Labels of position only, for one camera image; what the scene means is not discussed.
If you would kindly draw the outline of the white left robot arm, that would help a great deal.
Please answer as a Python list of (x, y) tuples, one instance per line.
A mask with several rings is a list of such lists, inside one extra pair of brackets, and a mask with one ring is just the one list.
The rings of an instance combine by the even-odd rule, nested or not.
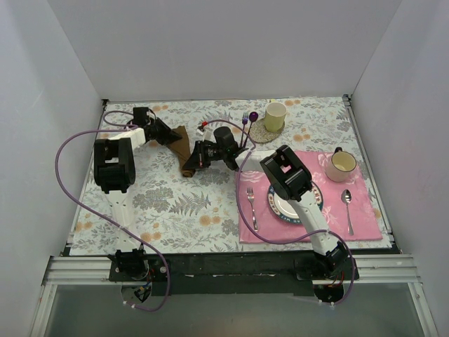
[(172, 130), (148, 107), (135, 107), (126, 130), (112, 138), (94, 143), (93, 172), (97, 186), (104, 192), (112, 211), (112, 220), (119, 224), (116, 253), (112, 260), (118, 271), (135, 281), (149, 274), (149, 263), (144, 259), (143, 244), (130, 233), (135, 230), (135, 213), (130, 188), (135, 183), (134, 150), (156, 140), (169, 145), (182, 136)]

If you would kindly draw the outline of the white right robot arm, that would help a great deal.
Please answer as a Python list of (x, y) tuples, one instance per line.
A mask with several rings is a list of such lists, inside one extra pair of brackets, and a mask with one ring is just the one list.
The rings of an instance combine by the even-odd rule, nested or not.
[(226, 166), (240, 176), (244, 170), (259, 171), (266, 175), (271, 186), (280, 198), (287, 201), (299, 216), (306, 234), (287, 241), (273, 241), (259, 235), (238, 202), (239, 215), (245, 226), (258, 239), (269, 244), (292, 244), (309, 237), (319, 274), (326, 279), (333, 279), (343, 273), (344, 265), (351, 264), (350, 280), (354, 281), (356, 266), (354, 258), (343, 238), (330, 230), (321, 213), (312, 190), (312, 176), (293, 150), (282, 145), (272, 151), (257, 151), (238, 145), (230, 128), (219, 127), (213, 132), (215, 141), (197, 140), (188, 160), (183, 165), (185, 170), (199, 170), (210, 166), (213, 161), (223, 161)]

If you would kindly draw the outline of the brown cloth napkin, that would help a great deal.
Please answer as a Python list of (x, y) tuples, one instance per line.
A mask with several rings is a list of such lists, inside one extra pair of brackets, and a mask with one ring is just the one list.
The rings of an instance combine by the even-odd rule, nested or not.
[(189, 136), (184, 126), (178, 126), (174, 129), (182, 138), (171, 143), (168, 148), (177, 157), (179, 162), (179, 170), (183, 177), (192, 178), (196, 171), (194, 169), (183, 169), (183, 166), (191, 156)]

